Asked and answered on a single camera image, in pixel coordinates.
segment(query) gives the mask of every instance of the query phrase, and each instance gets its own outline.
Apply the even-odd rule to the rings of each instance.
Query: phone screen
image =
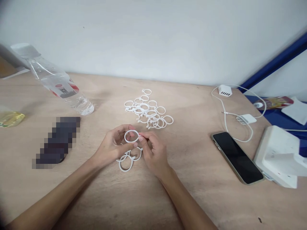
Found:
[[[251,184],[263,179],[263,174],[229,133],[214,134],[213,137],[245,183]]]

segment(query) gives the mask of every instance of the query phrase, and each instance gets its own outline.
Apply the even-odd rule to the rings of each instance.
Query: plywood surface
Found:
[[[53,169],[32,169],[32,159],[48,137],[55,117],[77,116],[74,110],[49,93],[29,73],[0,81],[1,104],[25,113],[22,123],[0,128],[0,200],[6,222],[38,201],[84,163],[106,132],[120,124],[137,131],[146,125],[125,112],[123,103],[150,88],[151,100],[166,108],[174,123],[156,130],[167,143],[168,159],[179,178],[220,229],[304,229],[307,227],[307,179],[298,189],[263,181],[243,185],[210,139],[224,130],[222,106],[210,96],[212,87],[87,74],[70,74],[93,102],[95,112],[82,117],[80,135],[66,159]],[[228,112],[259,112],[238,90],[223,97]],[[247,139],[248,127],[227,116],[232,136]],[[254,157],[265,118],[254,124],[254,137],[239,143]],[[65,213],[56,229],[181,229],[175,209],[160,182],[147,170],[144,159],[129,172],[118,163],[103,169]]]

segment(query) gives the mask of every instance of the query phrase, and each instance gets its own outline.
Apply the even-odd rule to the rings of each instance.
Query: plastic water bottle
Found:
[[[45,60],[30,44],[20,43],[11,48],[29,63],[32,74],[43,86],[58,98],[64,99],[71,108],[81,115],[94,111],[92,103],[79,91],[69,75],[56,65]]]

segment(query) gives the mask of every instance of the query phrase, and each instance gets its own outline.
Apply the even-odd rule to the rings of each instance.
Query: white charging cable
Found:
[[[295,132],[307,132],[307,130],[301,130],[301,129],[283,129],[286,131],[295,131]]]
[[[263,113],[261,114],[261,116],[255,117],[255,118],[260,118],[260,117],[262,117],[262,116],[264,115],[264,113],[265,113],[265,111],[266,111],[266,103],[265,103],[265,101],[264,101],[261,97],[259,97],[259,96],[258,96],[257,94],[255,94],[254,92],[252,92],[252,91],[250,91],[250,90],[248,90],[248,89],[246,89],[246,88],[243,88],[243,87],[241,87],[241,86],[238,86],[238,85],[227,85],[227,86],[237,86],[237,87],[240,87],[240,88],[242,88],[242,89],[245,89],[245,90],[251,92],[251,93],[254,94],[256,97],[260,98],[260,99],[263,101],[263,103],[264,103],[264,111],[263,111]],[[222,103],[223,110],[224,110],[222,113],[224,113],[225,129],[226,129],[226,131],[228,132],[227,122],[226,122],[226,114],[235,115],[235,116],[240,117],[241,119],[243,119],[243,118],[242,118],[240,115],[237,115],[237,114],[234,114],[234,113],[228,113],[228,112],[226,112],[226,109],[225,109],[225,106],[224,106],[223,101],[222,101],[220,98],[218,98],[217,96],[213,95],[213,91],[216,90],[218,87],[219,87],[219,86],[215,87],[215,88],[211,91],[211,95],[214,96],[215,98],[219,99],[219,100],[221,101],[221,103]],[[251,128],[251,126],[250,126],[248,123],[246,123],[246,124],[248,125],[248,127],[249,127],[250,130],[251,130],[251,134],[250,134],[250,137],[248,138],[248,140],[247,140],[247,141],[242,141],[242,140],[239,140],[239,139],[234,138],[235,140],[240,141],[240,142],[249,142],[249,141],[252,139],[253,134],[254,134],[254,131],[253,131],[253,129]]]

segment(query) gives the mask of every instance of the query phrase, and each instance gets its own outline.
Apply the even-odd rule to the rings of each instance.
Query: white device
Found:
[[[257,120],[250,114],[244,114],[236,117],[237,121],[242,125],[255,123]]]
[[[231,87],[226,85],[220,85],[218,87],[218,94],[229,97],[232,95]]]
[[[299,155],[300,139],[278,126],[267,127],[254,162],[268,180],[297,188],[297,176],[307,176],[307,159]]]

